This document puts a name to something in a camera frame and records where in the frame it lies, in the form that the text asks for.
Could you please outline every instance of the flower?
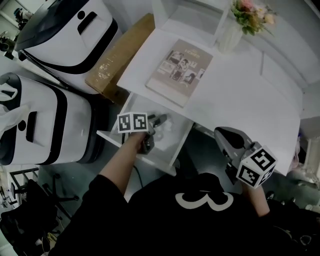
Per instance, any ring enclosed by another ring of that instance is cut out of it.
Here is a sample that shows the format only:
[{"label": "flower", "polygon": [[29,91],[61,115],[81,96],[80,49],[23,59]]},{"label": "flower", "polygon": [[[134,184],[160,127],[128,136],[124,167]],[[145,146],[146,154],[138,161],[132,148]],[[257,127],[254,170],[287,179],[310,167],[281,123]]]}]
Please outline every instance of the flower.
[{"label": "flower", "polygon": [[241,0],[241,4],[243,7],[248,8],[249,10],[254,7],[254,4],[251,2],[251,0]]},{"label": "flower", "polygon": [[268,12],[267,8],[263,5],[256,5],[255,4],[254,9],[260,19],[263,19],[265,17],[265,14]]},{"label": "flower", "polygon": [[268,14],[266,14],[264,16],[264,20],[265,20],[266,23],[271,24],[271,25],[276,23],[275,22],[275,17],[270,13],[268,13]]}]

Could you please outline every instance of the pink flower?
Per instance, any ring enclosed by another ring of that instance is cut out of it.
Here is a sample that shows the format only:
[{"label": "pink flower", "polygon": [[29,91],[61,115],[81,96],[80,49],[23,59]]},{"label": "pink flower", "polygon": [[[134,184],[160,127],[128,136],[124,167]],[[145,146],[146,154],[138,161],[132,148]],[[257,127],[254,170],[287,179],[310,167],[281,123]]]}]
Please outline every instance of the pink flower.
[{"label": "pink flower", "polygon": [[254,4],[251,0],[241,0],[241,4],[243,7],[248,8],[249,10],[251,10],[254,7]]}]

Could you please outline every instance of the plastic bag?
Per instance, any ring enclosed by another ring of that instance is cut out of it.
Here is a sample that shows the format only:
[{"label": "plastic bag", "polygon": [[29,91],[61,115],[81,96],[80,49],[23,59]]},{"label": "plastic bag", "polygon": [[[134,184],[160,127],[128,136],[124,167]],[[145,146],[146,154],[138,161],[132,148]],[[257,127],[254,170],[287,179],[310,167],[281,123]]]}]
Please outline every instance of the plastic bag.
[{"label": "plastic bag", "polygon": [[0,139],[5,131],[18,125],[28,117],[29,113],[30,108],[27,105],[22,105],[9,111],[7,107],[0,104]]},{"label": "plastic bag", "polygon": [[[12,96],[5,94],[3,91],[13,93]],[[9,84],[4,83],[0,85],[0,102],[7,102],[14,99],[18,94],[18,90],[16,88],[11,87]]]}]

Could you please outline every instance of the white desk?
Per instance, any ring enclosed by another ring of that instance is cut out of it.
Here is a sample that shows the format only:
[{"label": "white desk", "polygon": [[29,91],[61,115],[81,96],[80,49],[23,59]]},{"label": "white desk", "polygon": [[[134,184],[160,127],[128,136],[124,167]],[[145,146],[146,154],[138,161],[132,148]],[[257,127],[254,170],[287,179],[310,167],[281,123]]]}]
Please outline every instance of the white desk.
[{"label": "white desk", "polygon": [[[178,38],[213,55],[211,64],[184,108],[145,86]],[[287,82],[283,77],[285,73],[279,71],[280,67],[265,67],[268,72],[264,76],[270,79],[262,77],[262,55],[244,40],[233,53],[222,55],[217,47],[209,49],[173,33],[155,29],[125,70],[118,86],[161,104],[211,131],[216,127],[244,131],[253,141],[272,150],[278,158],[276,170],[286,175],[299,132],[302,93],[296,84],[271,84],[275,81],[273,76],[282,76],[279,80]]]}]

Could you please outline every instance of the black shirt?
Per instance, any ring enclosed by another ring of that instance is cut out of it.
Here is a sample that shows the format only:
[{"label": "black shirt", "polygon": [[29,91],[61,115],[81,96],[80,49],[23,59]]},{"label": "black shirt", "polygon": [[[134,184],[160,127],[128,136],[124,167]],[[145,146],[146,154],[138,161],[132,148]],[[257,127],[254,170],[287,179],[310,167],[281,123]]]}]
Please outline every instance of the black shirt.
[{"label": "black shirt", "polygon": [[242,196],[226,193],[209,173],[193,180],[163,176],[126,202],[119,189],[98,175],[49,256],[247,254],[294,250],[285,230],[259,218]]}]

